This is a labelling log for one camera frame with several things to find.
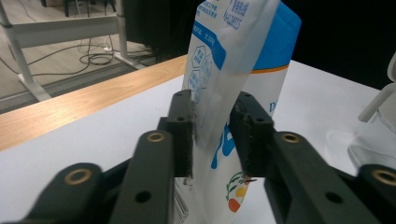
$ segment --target gray floor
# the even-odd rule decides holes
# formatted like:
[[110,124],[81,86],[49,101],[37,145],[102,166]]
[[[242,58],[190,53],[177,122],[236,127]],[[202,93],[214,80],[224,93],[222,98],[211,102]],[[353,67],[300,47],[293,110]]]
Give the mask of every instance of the gray floor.
[[[83,2],[81,2],[78,7],[81,14],[78,14],[76,4],[73,2],[70,3],[70,17],[67,18],[64,15],[64,7],[62,5],[55,7],[42,7],[39,0],[1,1],[6,10],[8,19],[13,24],[38,21],[73,20],[74,18],[88,17],[87,6]],[[47,2],[62,2],[62,0],[47,0]],[[111,6],[107,6],[105,12],[104,5],[99,2],[93,6],[89,5],[89,8],[91,9],[91,17],[102,17],[105,16],[105,13],[107,16],[116,14],[113,12]],[[113,43],[113,49],[119,49],[118,35],[112,35],[111,40]],[[86,64],[80,61],[80,57],[87,55],[88,49],[90,49],[90,55],[92,55],[94,53],[104,53],[104,48],[110,48],[110,37],[108,36],[96,37],[91,39],[91,41],[89,39],[84,39],[23,49],[22,51],[26,61],[30,63],[48,56],[57,50],[66,49],[29,65],[33,75],[43,73],[54,74],[50,76],[36,76],[35,80],[42,85],[52,97],[55,97],[69,91],[134,71],[132,67],[121,63],[117,59],[112,59],[112,57],[108,55],[105,58],[93,60],[95,63],[105,63],[110,61],[108,64],[96,65],[91,63],[86,69],[76,73],[86,67]],[[128,43],[128,51],[131,52],[131,57],[136,58],[140,57],[142,54],[150,55],[149,50],[136,43]],[[19,73],[19,68],[13,59],[3,28],[0,28],[0,57],[12,70]],[[154,59],[148,58],[141,63],[151,65],[154,64]],[[0,62],[0,114],[37,102],[33,95],[31,95],[19,82],[17,74],[11,71],[10,68],[8,68],[3,62]]]

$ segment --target wooden panel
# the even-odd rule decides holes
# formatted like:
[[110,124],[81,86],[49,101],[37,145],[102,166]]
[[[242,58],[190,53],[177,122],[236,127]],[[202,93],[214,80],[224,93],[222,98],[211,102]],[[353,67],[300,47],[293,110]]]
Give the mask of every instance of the wooden panel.
[[0,151],[184,74],[186,56],[0,115]]

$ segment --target plastic bag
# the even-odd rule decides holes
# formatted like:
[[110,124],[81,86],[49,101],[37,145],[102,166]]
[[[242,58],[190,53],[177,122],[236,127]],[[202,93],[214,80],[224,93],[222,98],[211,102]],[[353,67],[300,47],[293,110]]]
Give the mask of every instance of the plastic bag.
[[291,9],[279,3],[259,59],[242,89],[252,94],[270,116],[274,115],[301,23]]
[[175,223],[231,223],[243,201],[247,178],[226,122],[278,4],[209,0],[197,8],[183,80],[195,102],[192,178],[176,180]]

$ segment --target black cable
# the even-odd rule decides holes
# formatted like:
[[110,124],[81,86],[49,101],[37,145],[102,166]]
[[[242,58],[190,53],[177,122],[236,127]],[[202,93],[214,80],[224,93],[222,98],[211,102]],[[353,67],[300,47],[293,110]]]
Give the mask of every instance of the black cable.
[[[81,58],[83,58],[85,56],[90,57],[90,49],[88,49],[87,55],[84,55],[84,56],[80,57],[79,60],[81,61]],[[75,75],[75,74],[80,73],[80,72],[84,71],[85,69],[87,69],[90,66],[90,63],[91,62],[88,60],[87,61],[87,65],[84,68],[78,70],[77,72],[73,72],[73,73],[41,73],[41,74],[34,74],[32,76],[33,77],[40,77],[40,76],[70,76],[70,75]]]
[[46,56],[41,57],[41,58],[39,58],[39,59],[37,59],[37,60],[35,60],[35,61],[32,61],[32,62],[28,63],[28,65],[33,64],[33,63],[37,63],[37,62],[39,62],[39,61],[41,61],[41,60],[43,60],[43,59],[48,58],[48,57],[51,56],[51,55],[54,55],[54,54],[59,53],[59,52],[62,52],[62,51],[64,51],[64,50],[73,49],[73,48],[79,48],[79,47],[81,47],[81,46],[89,46],[89,45],[75,45],[75,46],[72,46],[72,47],[68,47],[68,48],[64,48],[64,49],[59,49],[59,50],[56,50],[56,51],[54,51],[54,52],[52,52],[52,53],[50,53],[50,54],[48,54],[48,55],[46,55]]
[[103,4],[104,8],[105,8],[105,16],[107,16],[107,12],[106,12],[106,4]]
[[9,52],[11,52],[12,58],[14,59],[14,61],[17,61],[17,59],[15,59],[14,52],[12,52],[11,46],[9,45],[9,42],[7,42],[7,45],[8,45],[8,50],[9,50]]
[[16,72],[14,69],[12,69],[1,57],[0,57],[0,61],[1,61],[9,70],[11,70],[13,73],[19,74],[19,73]]
[[[113,40],[111,39],[111,36],[109,36],[109,39],[110,39],[111,53],[95,53],[90,56],[84,55],[79,59],[80,62],[86,63],[86,62],[83,62],[82,59],[87,57],[88,58],[87,62],[90,62],[95,65],[106,65],[106,64],[111,63],[111,61],[113,61],[113,59],[114,59],[114,50],[113,50]],[[98,60],[98,59],[107,59],[107,61],[103,62],[103,63],[97,63],[95,60]]]
[[88,18],[90,18],[91,17],[91,12],[90,12],[90,6],[88,4],[89,4],[89,1],[86,1],[85,5],[87,7],[87,15],[88,15]]
[[19,2],[20,2],[20,4],[22,5],[22,7],[23,7],[23,9],[24,9],[24,11],[25,11],[25,13],[26,13],[26,16],[29,17],[30,19],[32,19],[33,21],[37,21],[37,20],[33,19],[33,17],[31,17],[31,16],[29,15],[29,12],[27,11],[27,9],[26,9],[25,5],[23,4],[23,2],[22,2],[21,0],[20,0]]
[[[83,45],[83,44],[82,44],[82,41],[83,41],[83,39],[81,39],[81,40],[79,41],[78,52],[80,52],[80,53],[87,53],[87,50],[84,50],[82,47],[83,47],[83,46],[88,46],[88,45]],[[91,50],[96,50],[96,49],[102,47],[101,45],[96,44],[96,42],[95,42],[94,40],[92,40],[92,41],[94,42],[94,44],[91,44],[91,47],[95,47],[95,48],[93,48],[93,49],[91,49]]]

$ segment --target blue stripe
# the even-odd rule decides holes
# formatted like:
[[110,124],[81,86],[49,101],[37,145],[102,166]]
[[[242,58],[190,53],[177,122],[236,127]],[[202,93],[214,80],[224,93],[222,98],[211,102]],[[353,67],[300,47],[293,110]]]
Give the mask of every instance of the blue stripe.
[[300,26],[300,18],[280,2],[262,52],[253,69],[269,69],[289,64]]
[[218,37],[198,21],[194,23],[192,33],[210,47],[212,50],[213,61],[218,69],[221,69],[224,64],[226,52],[224,47],[218,41]]

